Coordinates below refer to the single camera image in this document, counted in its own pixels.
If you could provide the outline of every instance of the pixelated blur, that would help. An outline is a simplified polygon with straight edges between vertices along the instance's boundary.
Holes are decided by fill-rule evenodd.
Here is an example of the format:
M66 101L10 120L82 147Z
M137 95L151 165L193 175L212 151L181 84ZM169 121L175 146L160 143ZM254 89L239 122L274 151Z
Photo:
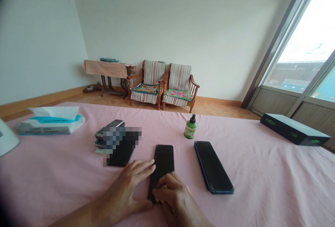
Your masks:
M141 127L104 127L103 128L103 157L104 167L111 158L120 157L134 149L142 137Z

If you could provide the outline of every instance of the wall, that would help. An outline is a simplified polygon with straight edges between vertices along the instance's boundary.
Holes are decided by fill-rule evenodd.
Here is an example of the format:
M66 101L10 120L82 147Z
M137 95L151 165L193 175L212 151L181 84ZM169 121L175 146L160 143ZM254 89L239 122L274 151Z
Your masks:
M2 0L0 105L92 83L74 0Z
M199 96L242 101L290 0L75 0L89 59L192 65Z

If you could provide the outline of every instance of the black box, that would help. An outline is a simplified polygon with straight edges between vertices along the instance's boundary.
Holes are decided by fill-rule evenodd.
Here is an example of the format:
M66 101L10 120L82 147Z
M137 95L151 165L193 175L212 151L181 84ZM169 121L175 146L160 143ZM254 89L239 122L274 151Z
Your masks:
M264 114L261 123L296 145L322 146L330 136L284 115Z

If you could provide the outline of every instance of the wooden baseboard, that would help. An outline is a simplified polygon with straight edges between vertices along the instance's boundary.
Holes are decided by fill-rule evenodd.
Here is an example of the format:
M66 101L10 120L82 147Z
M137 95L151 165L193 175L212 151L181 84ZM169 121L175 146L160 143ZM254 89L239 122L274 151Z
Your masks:
M242 102L234 101L234 100L224 100L224 99L217 99L217 98L209 98L209 97L202 97L197 96L195 102L208 102L208 103L217 103L222 105L231 105L231 106L238 106L240 107Z
M87 86L88 85L69 89L69 90L60 91L57 93L46 94L43 96L30 98L27 100L17 101L14 103L8 103L5 105L1 105L0 106L0 118L27 110L30 107L39 107L44 104L48 104L54 101L58 101L61 99L74 96L76 94L80 94L83 92L83 89L86 88Z
M86 87L87 85L78 87L78 88L65 90L65 91L60 91L57 93L34 97L34 98L27 99L27 100L22 100L22 101L17 101L14 103L1 105L0 106L0 118L25 111L30 107L40 107L44 104L52 103L52 102L55 102L61 99L65 99L65 98L77 95L77 94L81 94L83 92L83 89ZM124 92L123 88L119 86L114 86L113 88L116 91ZM240 101L216 99L216 98L201 97L201 96L197 96L195 101L196 102L217 103L217 104L231 105L231 106L238 106L238 107L241 106L242 104Z

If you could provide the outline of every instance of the tissue box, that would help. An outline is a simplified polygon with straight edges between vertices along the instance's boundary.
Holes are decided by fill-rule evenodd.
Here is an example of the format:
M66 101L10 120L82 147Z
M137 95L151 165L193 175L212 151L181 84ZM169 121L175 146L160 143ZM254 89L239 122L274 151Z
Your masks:
M16 126L19 135L72 134L85 118L78 115L79 107L30 108L36 115Z
M264 114L261 123L296 145L322 146L330 136L278 114Z

